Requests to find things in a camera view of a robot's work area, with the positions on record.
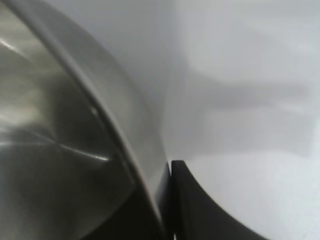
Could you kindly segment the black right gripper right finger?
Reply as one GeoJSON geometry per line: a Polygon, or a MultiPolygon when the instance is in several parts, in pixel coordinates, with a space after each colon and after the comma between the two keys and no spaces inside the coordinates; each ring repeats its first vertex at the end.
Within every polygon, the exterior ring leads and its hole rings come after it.
{"type": "Polygon", "coordinates": [[[263,240],[224,211],[203,190],[183,160],[171,162],[177,240],[263,240]]]}

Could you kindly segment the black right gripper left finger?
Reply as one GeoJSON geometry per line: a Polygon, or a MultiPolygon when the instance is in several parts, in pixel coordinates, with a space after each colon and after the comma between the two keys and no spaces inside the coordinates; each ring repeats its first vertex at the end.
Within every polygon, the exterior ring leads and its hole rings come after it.
{"type": "Polygon", "coordinates": [[[142,185],[84,240],[162,240],[161,208],[142,185]]]}

